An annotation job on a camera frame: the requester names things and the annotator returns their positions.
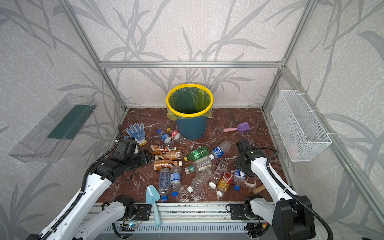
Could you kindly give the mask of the small blue label water bottle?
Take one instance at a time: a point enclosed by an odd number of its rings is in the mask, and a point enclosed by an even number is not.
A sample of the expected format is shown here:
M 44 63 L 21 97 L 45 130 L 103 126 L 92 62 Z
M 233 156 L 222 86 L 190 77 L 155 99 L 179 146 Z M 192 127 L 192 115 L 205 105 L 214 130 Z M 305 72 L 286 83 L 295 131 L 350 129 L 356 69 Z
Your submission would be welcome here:
M 240 191 L 243 183 L 245 182 L 246 174 L 240 170 L 236 170 L 234 174 L 234 189 Z

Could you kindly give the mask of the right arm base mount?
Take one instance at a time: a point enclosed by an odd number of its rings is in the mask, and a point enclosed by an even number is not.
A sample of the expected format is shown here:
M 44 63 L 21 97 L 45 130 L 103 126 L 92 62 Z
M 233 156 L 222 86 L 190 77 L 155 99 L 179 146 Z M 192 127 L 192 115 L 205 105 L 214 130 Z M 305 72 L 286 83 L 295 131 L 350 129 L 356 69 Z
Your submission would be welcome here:
M 230 213 L 233 221 L 247 221 L 249 218 L 245 214 L 244 204 L 227 204 L 226 211 Z

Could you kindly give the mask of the clear ribbed bottle white cap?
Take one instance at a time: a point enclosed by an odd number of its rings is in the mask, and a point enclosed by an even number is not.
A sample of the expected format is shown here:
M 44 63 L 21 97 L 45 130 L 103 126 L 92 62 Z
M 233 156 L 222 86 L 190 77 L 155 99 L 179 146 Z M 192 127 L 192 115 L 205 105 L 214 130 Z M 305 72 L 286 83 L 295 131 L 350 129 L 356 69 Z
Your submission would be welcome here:
M 207 182 L 211 180 L 212 177 L 212 168 L 203 170 L 192 179 L 191 184 L 187 187 L 187 190 L 189 193 L 192 193 L 193 191 L 201 189 Z

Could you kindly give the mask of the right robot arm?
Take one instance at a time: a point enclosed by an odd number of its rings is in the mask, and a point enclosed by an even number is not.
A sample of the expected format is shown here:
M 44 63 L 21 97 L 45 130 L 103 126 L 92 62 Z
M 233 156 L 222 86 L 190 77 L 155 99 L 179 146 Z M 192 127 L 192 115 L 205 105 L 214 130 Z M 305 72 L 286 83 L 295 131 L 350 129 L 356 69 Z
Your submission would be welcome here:
M 271 159 L 278 155 L 272 149 L 267 157 L 265 147 L 251 146 L 248 140 L 237 142 L 239 156 L 235 163 L 237 170 L 250 177 L 258 177 L 272 201 L 268 202 L 257 194 L 248 197 L 244 202 L 246 218 L 261 218 L 270 224 L 279 240 L 309 240 L 316 236 L 315 220 L 326 229 L 327 238 L 334 239 L 333 231 L 326 221 L 312 208 L 307 196 L 299 196 L 271 166 Z

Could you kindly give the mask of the blue-cap water bottle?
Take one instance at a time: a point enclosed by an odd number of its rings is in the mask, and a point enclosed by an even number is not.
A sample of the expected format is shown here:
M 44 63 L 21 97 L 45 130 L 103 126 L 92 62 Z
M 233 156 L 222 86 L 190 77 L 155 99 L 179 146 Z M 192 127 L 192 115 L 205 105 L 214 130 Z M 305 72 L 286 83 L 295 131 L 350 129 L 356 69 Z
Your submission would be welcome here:
M 171 168 L 170 188 L 173 197 L 177 197 L 181 189 L 181 170 L 180 166 L 172 166 Z
M 170 192 L 170 169 L 169 168 L 163 168 L 160 170 L 159 192 L 161 196 L 161 201 L 166 202 L 168 200 L 168 195 Z

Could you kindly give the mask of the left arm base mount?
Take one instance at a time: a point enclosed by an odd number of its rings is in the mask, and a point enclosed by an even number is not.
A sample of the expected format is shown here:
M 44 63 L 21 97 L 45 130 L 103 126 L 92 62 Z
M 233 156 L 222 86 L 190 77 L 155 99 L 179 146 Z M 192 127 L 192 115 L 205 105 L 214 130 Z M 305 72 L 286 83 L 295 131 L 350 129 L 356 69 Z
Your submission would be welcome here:
M 152 205 L 130 204 L 126 207 L 125 214 L 121 220 L 125 221 L 148 221 L 151 214 Z

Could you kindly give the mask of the orange red juice bottle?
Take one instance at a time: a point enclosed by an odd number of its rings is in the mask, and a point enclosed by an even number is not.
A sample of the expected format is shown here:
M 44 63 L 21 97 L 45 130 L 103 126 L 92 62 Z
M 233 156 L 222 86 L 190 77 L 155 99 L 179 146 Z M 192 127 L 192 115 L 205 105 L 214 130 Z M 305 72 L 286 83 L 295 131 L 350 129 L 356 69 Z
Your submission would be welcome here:
M 217 196 L 220 198 L 228 191 L 230 184 L 232 183 L 234 175 L 228 171 L 225 171 L 217 186 Z

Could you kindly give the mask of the clear square bottle green-white cap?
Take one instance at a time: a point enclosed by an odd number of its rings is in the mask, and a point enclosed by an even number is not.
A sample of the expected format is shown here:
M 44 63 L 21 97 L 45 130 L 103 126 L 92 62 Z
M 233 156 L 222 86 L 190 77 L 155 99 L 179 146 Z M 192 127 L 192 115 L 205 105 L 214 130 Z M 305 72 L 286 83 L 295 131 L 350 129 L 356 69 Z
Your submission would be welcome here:
M 203 158 L 196 160 L 191 166 L 185 167 L 187 175 L 193 172 L 202 172 L 203 170 L 212 167 L 213 155 L 208 155 Z

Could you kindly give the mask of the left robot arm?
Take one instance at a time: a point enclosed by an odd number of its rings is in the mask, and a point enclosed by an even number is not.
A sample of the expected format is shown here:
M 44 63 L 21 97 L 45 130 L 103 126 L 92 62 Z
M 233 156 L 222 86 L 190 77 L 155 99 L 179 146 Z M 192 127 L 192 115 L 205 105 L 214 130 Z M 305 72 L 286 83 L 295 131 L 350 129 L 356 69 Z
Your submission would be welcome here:
M 117 140 L 115 145 L 86 170 L 81 188 L 39 234 L 30 234 L 29 240 L 93 240 L 105 228 L 120 219 L 130 219 L 137 213 L 135 200 L 119 195 L 104 210 L 82 224 L 95 202 L 112 183 L 125 172 L 149 164 L 153 155 L 141 150 L 134 138 Z

